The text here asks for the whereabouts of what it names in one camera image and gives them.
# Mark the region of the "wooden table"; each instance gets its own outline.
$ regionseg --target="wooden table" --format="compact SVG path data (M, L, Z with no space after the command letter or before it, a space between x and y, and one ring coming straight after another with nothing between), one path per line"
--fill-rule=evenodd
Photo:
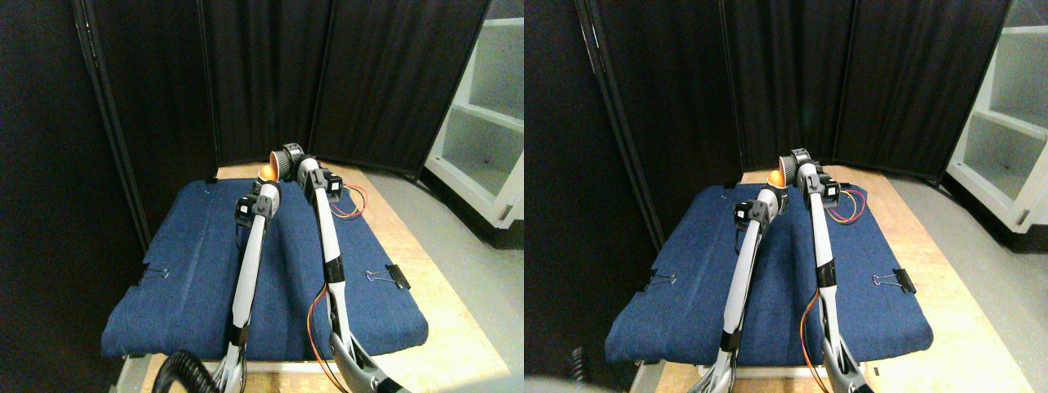
M455 293L455 289L364 173L352 167L322 165L342 176L347 184L359 185L368 192L370 199L364 211L364 218L368 220L393 263L400 266L410 278L411 294L430 324L430 336L425 344L374 356L383 370L415 393L438 392L474 380L509 374L506 364ZM221 168L218 170L218 177L254 178L261 166L262 163L248 163ZM143 392L152 389L156 371L165 358L167 357L163 355L154 355L150 361ZM315 362L248 362L247 368L247 392L337 391Z
M769 171L749 172L743 183L763 183ZM877 218L899 264L917 287L917 301L935 340L926 351L866 364L866 380L876 392L1030 392L971 293L917 217L879 172L827 167L837 181L869 193ZM657 392L686 392L699 373L694 366L668 364ZM829 380L824 378L827 388ZM811 377L739 379L734 392L820 392Z

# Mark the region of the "black binder clip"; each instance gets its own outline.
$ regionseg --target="black binder clip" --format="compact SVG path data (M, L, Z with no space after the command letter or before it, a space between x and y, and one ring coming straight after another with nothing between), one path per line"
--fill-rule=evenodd
M907 269L892 269L892 272L894 272L894 275L890 276L873 275L873 285L880 285L880 284L895 285L899 288L902 288L903 292L917 293L917 287L915 287L914 282L910 280L910 275L907 274ZM898 281L898 284L880 281L881 279L887 279L889 277L894 277L895 281Z
M400 289L411 289L411 284L408 283L408 278L403 277L403 271L400 270L400 266L395 264L386 265L386 269L383 271L365 271L368 274L368 281L389 281L391 283L396 283L396 287ZM389 274L390 278L385 279L381 277L375 277L381 274Z
M648 278L645 279L643 281L641 281L640 285L637 285L637 291L638 292L647 291L648 287L650 287L652 285L657 285L657 284L670 284L670 285L673 285L674 283L677 282L677 275L662 276L662 275L658 275L657 272L658 272L658 269L651 269L651 274L648 275ZM655 282L655 278L656 277L661 278L663 280Z

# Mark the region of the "blue cushion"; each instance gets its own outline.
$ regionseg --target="blue cushion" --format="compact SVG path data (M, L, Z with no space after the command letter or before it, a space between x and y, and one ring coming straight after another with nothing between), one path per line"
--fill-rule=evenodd
M187 349L205 359L224 356L240 272L235 239L239 236L245 244L249 232L237 234L233 212L250 189L249 179L195 181L182 188L144 261L170 275L128 289L102 334L103 355ZM298 184L283 182L281 191L279 211L263 240L245 354L249 361L314 358L306 313L324 284L316 218ZM352 210L346 195L339 206ZM346 276L346 319L361 345L376 355L424 343L429 325L411 292L366 278L366 270L381 271L392 263L368 222L359 217L334 223ZM326 310L325 300L313 313L313 335L322 355L330 357Z
M732 211L736 203L756 198L761 187L713 187L695 198L652 266L659 275L677 275L677 282L634 294L608 335L608 361L713 364L738 258ZM786 212L771 223L757 254L739 366L805 364L799 327L815 290L814 246L803 196L790 188L789 197ZM851 200L842 197L838 211L850 214L851 210ZM899 267L873 213L868 208L850 225L839 225L827 216L836 258L840 334L858 362L899 356L932 345L932 328L914 293L873 284L873 275L891 275ZM812 362L822 364L818 343L823 332L816 308L808 314L805 335Z

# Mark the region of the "robotic arm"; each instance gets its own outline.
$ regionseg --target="robotic arm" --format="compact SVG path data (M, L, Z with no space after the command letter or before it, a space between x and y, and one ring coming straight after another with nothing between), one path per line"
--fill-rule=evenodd
M258 281L262 240L266 228L280 206L280 180L296 181L313 206L320 231L324 260L324 282L328 296L328 321L331 323L329 340L331 353L343 379L353 393L408 393L372 361L368 352L353 336L345 322L346 279L339 249L339 237L331 218L330 202L339 201L343 181L337 175L322 168L315 158L306 156L297 144L284 145L269 154L269 165L262 167L252 192L237 202L237 224L250 228L243 249L240 276L233 298L228 344L225 356L218 365L214 377L191 353L178 351L165 362L157 374L154 392L166 392L174 379L190 383L191 391L232 393L243 391L245 361L244 349L250 325L252 303Z
M782 173L773 171L768 176L768 184L761 189L757 199L735 206L735 224L739 231L745 231L746 236L739 249L732 287L727 292L720 351L709 371L689 390L689 393L721 393L732 390L732 385L735 384L735 361L742 339L742 320L745 316L749 279L754 272L757 249L767 226L776 216L785 211L787 201Z
M219 391L238 392L244 381L244 346L252 319L252 303L255 301L255 284L258 281L259 262L262 257L262 239L266 228L280 208L280 183L274 171L263 167L255 180L252 192L237 201L237 225L250 227L247 245L244 247L233 296L233 318L228 327L228 343L225 357L219 363L215 380Z
M840 184L823 172L822 166L812 160L804 149L793 150L790 155L780 157L779 169L768 176L768 184L761 189L757 199L739 203L735 208L736 226L739 231L745 231L746 236L739 249L739 259L736 262L727 304L724 307L724 331L721 335L720 351L708 372L689 390L689 393L722 393L732 390L755 256L767 225L785 211L788 202L786 191L791 183L804 193L805 206L811 215L812 237L815 244L815 277L822 304L820 315L825 333L823 359L830 376L830 384L837 393L873 393L848 350L848 345L840 337L837 325L836 272L823 209L836 206Z
M328 286L328 319L331 322L331 353L343 379L354 393L394 393L408 390L386 375L361 347L343 319L346 313L346 279L339 250L339 237L331 218L329 202L339 201L343 181L326 168L321 168L313 157L307 157L297 144L269 154L269 166L277 169L283 180L294 180L306 193L306 200L313 206L324 249L324 282Z
M790 155L779 157L779 170L785 176L787 183L794 183L804 193L805 206L811 213L812 237L815 243L815 282L818 285L818 299L822 305L818 308L820 320L825 334L823 363L829 373L830 385L837 393L873 393L873 390L866 385L866 378L863 377L858 365L848 350L848 345L840 337L837 325L836 270L823 209L837 205L840 183L823 172L823 167L812 160L808 151L804 149L793 150Z

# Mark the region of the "black cable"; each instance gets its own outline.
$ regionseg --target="black cable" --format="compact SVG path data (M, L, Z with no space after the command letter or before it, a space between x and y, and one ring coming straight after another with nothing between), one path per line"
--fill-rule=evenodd
M178 350L163 361L153 383L153 393L167 393L176 380L190 393L219 393L215 380L200 359L185 350Z

